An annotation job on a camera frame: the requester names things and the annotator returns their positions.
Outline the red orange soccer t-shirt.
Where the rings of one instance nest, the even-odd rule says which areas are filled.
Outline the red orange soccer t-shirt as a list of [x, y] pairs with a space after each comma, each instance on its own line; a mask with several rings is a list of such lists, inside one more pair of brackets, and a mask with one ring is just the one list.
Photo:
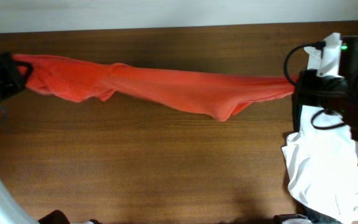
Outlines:
[[26, 87], [80, 103], [108, 100], [119, 92], [176, 110], [226, 121], [252, 103], [284, 98], [294, 87], [284, 77], [247, 77], [217, 73], [103, 65], [55, 55], [15, 54], [33, 71]]

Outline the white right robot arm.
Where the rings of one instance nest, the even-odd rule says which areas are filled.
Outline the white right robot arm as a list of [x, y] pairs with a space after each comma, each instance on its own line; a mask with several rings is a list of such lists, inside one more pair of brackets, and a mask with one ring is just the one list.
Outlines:
[[341, 123], [330, 125], [328, 129], [349, 125], [358, 157], [358, 36], [343, 37], [333, 33], [322, 41], [310, 43], [309, 47], [321, 53], [316, 68], [301, 71], [294, 81], [288, 74], [288, 65], [283, 65], [285, 77], [295, 87], [293, 128], [300, 129], [304, 105], [320, 107], [313, 119], [321, 114], [340, 115]]

